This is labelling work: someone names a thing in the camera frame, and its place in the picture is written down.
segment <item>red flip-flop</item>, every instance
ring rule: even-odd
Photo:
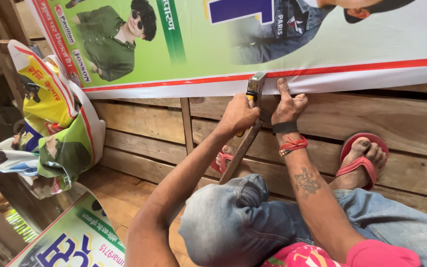
[[[356,132],[350,135],[349,137],[347,137],[347,139],[342,145],[342,152],[340,154],[341,165],[342,165],[343,159],[348,155],[350,150],[352,150],[353,142],[355,142],[355,140],[359,139],[360,137],[368,138],[370,140],[370,143],[377,143],[378,147],[381,147],[382,151],[385,152],[385,154],[387,155],[387,160],[388,160],[388,154],[389,154],[388,146],[386,145],[385,141],[381,137],[371,132]],[[377,173],[375,170],[375,166],[373,166],[373,163],[371,163],[371,161],[365,158],[363,155],[360,158],[352,161],[350,164],[340,168],[339,171],[337,171],[337,174],[335,175],[335,177],[349,173],[357,169],[360,165],[363,165],[365,167],[371,179],[371,182],[368,185],[364,186],[362,189],[365,189],[367,191],[371,190],[377,182]]]
[[[218,154],[221,155],[220,156],[220,166],[217,165],[217,158],[215,158],[212,161],[212,163],[210,164],[210,167],[212,167],[218,173],[223,174],[225,172],[225,170],[227,170],[227,165],[226,165],[225,161],[226,160],[232,161],[232,159],[234,157],[230,154],[223,153],[222,151],[218,152]],[[248,164],[244,160],[241,160],[241,164],[245,164],[246,166],[248,166]]]

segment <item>red thread bracelet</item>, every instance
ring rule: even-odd
[[[293,150],[300,149],[300,148],[305,148],[305,147],[307,147],[307,140],[305,139],[304,136],[301,135],[301,139],[300,140],[286,141],[286,143],[283,144],[279,148],[279,155],[281,157],[284,157],[285,155],[287,155],[288,153],[290,153]]]

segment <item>blue jeans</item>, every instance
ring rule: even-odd
[[[253,267],[290,244],[314,244],[298,205],[267,202],[269,194],[258,174],[196,191],[179,228],[192,261],[204,267]],[[409,248],[427,267],[427,214],[362,189],[335,195],[359,233]]]

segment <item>black rubber band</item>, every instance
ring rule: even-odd
[[[284,123],[278,123],[273,124],[273,133],[290,133],[290,132],[297,132],[298,131],[298,122],[284,122]]]

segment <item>hand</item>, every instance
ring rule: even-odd
[[[284,78],[278,80],[277,86],[281,94],[281,102],[271,117],[271,124],[297,120],[308,105],[307,96],[298,94],[292,98],[289,94],[288,83]]]
[[[239,93],[228,103],[217,129],[233,137],[236,133],[251,127],[259,118],[259,107],[253,107],[253,100]]]

